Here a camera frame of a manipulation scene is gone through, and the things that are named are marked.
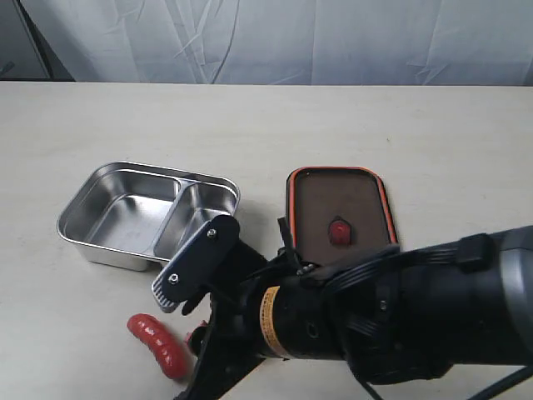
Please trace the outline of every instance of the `red sausage toy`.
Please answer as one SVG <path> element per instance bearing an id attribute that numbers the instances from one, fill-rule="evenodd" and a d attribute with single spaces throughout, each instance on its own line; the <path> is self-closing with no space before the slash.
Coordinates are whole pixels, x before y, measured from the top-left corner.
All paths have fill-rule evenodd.
<path id="1" fill-rule="evenodd" d="M 168 332 L 162 322 L 148 314 L 135 314 L 127 321 L 127 328 L 141 340 L 156 357 L 161 370 L 170 379 L 183 378 L 188 373 L 187 355 L 182 345 Z"/>

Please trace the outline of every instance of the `white table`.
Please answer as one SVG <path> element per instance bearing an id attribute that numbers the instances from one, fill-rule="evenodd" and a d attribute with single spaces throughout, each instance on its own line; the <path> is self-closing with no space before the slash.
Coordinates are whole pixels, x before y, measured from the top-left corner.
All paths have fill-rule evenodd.
<path id="1" fill-rule="evenodd" d="M 233 179 L 243 237 L 281 241 L 285 179 L 306 165 L 379 173 L 404 248 L 533 223 L 533 88 L 213 87 L 0 83 L 0 398 L 171 399 L 126 330 L 151 313 L 180 334 L 207 317 L 163 315 L 157 271 L 86 262 L 56 218 L 92 170 L 133 160 Z M 385 397 L 466 398 L 512 368 L 454 367 Z M 530 399 L 533 383 L 502 398 Z M 368 398 L 343 362 L 268 361 L 228 399 Z"/>

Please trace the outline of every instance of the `screw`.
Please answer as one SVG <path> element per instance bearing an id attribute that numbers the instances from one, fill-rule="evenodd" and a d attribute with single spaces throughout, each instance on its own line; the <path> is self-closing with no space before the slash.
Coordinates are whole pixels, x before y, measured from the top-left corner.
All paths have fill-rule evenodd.
<path id="1" fill-rule="evenodd" d="M 177 273 L 173 273 L 170 277 L 168 277 L 168 282 L 171 285 L 175 285 L 180 280 L 180 277 L 177 276 Z"/>

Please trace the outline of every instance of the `white fabric backdrop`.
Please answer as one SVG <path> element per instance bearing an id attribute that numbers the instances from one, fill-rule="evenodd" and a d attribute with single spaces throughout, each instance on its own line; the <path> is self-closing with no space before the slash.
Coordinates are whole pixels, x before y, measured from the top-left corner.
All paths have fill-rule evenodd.
<path id="1" fill-rule="evenodd" d="M 22 0 L 80 81 L 533 83 L 531 0 Z"/>

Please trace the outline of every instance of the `stainless steel container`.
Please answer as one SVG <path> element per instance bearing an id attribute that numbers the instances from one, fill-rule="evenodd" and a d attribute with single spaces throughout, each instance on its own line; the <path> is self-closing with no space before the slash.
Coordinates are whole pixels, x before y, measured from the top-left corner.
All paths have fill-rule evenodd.
<path id="1" fill-rule="evenodd" d="M 165 265 L 203 223 L 233 215 L 239 199 L 223 177 L 113 162 L 83 184 L 57 231 L 89 261 L 142 271 Z"/>

